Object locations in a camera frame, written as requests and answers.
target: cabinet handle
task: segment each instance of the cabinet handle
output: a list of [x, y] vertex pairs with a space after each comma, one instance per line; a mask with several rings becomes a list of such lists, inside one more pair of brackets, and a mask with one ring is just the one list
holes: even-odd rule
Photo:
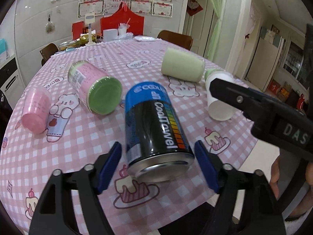
[[13, 79], [10, 80], [9, 84], [7, 84], [7, 86], [5, 87], [5, 92], [9, 90], [9, 88], [11, 87], [11, 85], [14, 83], [14, 81], [16, 80], [17, 76], [14, 76]]

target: tablecloth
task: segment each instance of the tablecloth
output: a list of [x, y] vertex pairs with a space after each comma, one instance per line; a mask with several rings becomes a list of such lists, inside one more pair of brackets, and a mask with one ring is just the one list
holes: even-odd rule
[[[243, 164], [257, 141], [250, 133], [252, 122], [240, 111], [224, 122], [212, 120], [207, 111], [204, 78], [196, 84], [161, 74], [168, 47], [189, 52], [163, 40], [101, 43], [54, 55], [38, 71], [13, 111], [0, 153], [0, 199], [19, 228], [29, 230], [40, 193], [53, 170], [71, 172], [94, 163], [115, 141], [125, 148], [123, 100], [126, 92], [142, 81], [156, 81], [166, 88], [192, 148], [202, 140], [208, 151], [218, 154], [224, 163], [235, 168]], [[121, 81], [123, 99], [110, 115], [90, 113], [74, 94], [67, 72], [70, 64], [79, 60], [89, 60]], [[205, 64], [206, 69], [218, 67], [208, 60]], [[20, 118], [27, 91], [37, 85], [50, 91], [53, 104], [60, 110], [70, 108], [72, 112], [65, 118], [49, 115], [47, 130], [33, 135], [23, 129]], [[156, 184], [133, 180], [125, 164], [122, 157], [109, 188], [99, 195], [116, 235], [146, 234], [182, 217], [214, 194], [196, 160], [183, 176]], [[88, 234], [77, 191], [72, 195], [79, 230]]]

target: black drawer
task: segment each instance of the black drawer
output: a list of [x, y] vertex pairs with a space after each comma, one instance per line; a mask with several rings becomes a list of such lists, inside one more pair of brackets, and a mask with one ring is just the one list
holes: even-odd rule
[[15, 57], [0, 69], [0, 87], [9, 79], [9, 77], [18, 69]]

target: star illustration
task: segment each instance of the star illustration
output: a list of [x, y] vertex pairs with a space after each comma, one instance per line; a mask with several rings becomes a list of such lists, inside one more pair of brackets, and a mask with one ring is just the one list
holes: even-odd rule
[[12, 184], [10, 183], [10, 181], [8, 180], [7, 181], [7, 190], [8, 190], [8, 192], [10, 193], [10, 195], [11, 195], [11, 197], [13, 198], [13, 196], [12, 196]]

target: refrigerator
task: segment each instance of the refrigerator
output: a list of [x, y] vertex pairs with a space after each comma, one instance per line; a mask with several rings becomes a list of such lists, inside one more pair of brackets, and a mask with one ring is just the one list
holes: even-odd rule
[[284, 44], [279, 34], [262, 28], [247, 77], [245, 78], [261, 91], [265, 91], [278, 64]]

